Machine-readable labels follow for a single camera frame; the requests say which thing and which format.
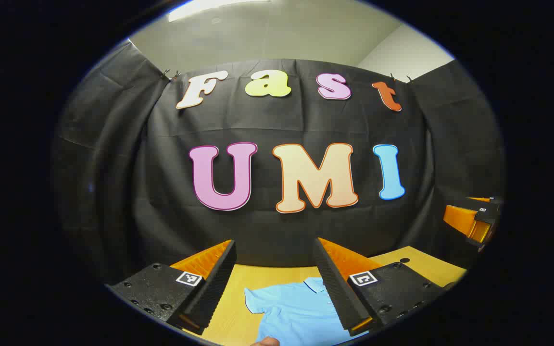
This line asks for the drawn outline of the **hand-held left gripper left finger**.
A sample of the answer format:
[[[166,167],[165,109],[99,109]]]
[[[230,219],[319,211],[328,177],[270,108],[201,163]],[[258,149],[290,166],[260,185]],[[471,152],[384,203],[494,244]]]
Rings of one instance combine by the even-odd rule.
[[[109,289],[150,317],[201,335],[237,261],[233,239],[174,264],[152,263]]]

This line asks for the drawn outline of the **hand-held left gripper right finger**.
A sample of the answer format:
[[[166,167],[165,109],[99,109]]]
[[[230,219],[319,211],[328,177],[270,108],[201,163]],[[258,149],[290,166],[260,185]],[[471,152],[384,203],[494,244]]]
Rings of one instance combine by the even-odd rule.
[[[351,335],[385,329],[422,309],[451,285],[437,285],[400,261],[381,265],[323,238],[314,240],[315,264]]]

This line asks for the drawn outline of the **light blue polo T-shirt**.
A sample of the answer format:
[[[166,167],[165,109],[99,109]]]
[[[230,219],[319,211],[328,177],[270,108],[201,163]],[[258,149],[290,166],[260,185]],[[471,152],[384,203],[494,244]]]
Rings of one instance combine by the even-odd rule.
[[[244,289],[250,313],[261,314],[256,342],[266,337],[280,346],[336,346],[353,340],[343,329],[321,277]]]

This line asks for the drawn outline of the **black backdrop cloth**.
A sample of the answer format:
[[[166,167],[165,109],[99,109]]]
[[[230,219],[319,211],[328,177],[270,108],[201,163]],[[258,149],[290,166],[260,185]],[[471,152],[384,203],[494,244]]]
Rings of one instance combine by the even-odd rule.
[[[409,83],[301,59],[169,79],[129,41],[80,79],[53,141],[62,231],[108,284],[229,239],[242,265],[311,266],[320,237],[468,268],[478,249],[445,208],[503,195],[504,166],[459,62]]]

